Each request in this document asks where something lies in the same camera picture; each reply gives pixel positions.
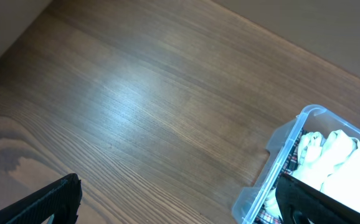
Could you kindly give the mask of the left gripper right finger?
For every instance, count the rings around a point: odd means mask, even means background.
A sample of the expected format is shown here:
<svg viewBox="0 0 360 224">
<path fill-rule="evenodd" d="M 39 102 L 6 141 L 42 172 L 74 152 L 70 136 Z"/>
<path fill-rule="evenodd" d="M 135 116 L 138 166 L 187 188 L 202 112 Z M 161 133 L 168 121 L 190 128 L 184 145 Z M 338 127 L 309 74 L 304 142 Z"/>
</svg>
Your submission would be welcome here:
<svg viewBox="0 0 360 224">
<path fill-rule="evenodd" d="M 284 224 L 360 224 L 359 212 L 288 174 L 278 178 L 275 196 Z"/>
</svg>

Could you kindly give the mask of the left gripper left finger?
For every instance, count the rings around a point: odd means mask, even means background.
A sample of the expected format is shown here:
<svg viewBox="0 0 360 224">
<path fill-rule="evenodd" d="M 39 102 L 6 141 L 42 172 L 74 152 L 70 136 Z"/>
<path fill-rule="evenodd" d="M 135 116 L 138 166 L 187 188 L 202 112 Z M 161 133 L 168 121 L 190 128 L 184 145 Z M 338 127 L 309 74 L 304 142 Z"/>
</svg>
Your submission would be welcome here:
<svg viewBox="0 0 360 224">
<path fill-rule="evenodd" d="M 75 224 L 81 199 L 81 180 L 71 173 L 0 210 L 0 224 Z"/>
</svg>

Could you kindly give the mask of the red plaid shirt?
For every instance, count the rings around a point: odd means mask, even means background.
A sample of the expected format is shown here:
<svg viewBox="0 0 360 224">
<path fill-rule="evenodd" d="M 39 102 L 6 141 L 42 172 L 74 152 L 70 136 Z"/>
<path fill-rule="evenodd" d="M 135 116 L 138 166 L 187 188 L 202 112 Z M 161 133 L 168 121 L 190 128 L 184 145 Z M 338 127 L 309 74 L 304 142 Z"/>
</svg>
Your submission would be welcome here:
<svg viewBox="0 0 360 224">
<path fill-rule="evenodd" d="M 280 170 L 280 174 L 286 173 L 290 174 L 292 171 L 296 170 L 298 167 L 297 157 L 298 157 L 298 145 L 300 142 L 300 138 L 302 135 L 306 134 L 307 131 L 304 129 L 301 130 L 298 137 L 296 138 L 294 144 L 292 145 L 291 151 L 287 156 L 287 159 Z M 282 220 L 280 218 L 276 218 L 273 215 L 268 213 L 268 208 L 262 205 L 259 210 L 257 216 L 253 224 L 282 224 Z"/>
</svg>

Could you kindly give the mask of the cream white garment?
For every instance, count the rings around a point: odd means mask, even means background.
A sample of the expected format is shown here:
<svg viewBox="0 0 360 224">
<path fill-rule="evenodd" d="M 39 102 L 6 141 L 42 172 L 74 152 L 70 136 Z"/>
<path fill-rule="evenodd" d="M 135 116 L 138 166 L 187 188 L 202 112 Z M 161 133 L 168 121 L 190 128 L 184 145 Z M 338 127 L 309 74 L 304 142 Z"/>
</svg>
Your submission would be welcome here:
<svg viewBox="0 0 360 224">
<path fill-rule="evenodd" d="M 290 175 L 360 213 L 360 140 L 343 130 L 303 134 Z"/>
</svg>

